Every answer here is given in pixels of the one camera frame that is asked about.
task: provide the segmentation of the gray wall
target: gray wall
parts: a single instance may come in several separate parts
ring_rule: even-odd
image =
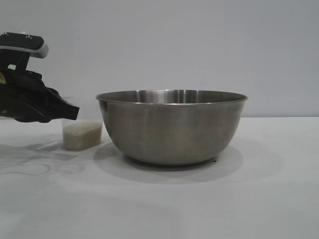
[[[2,0],[0,31],[47,41],[47,85],[250,97],[245,116],[319,116],[318,0]]]

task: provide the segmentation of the table surface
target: table surface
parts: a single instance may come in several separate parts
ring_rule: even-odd
[[[319,238],[319,118],[242,118],[216,162],[179,169],[61,131],[0,121],[0,239]]]

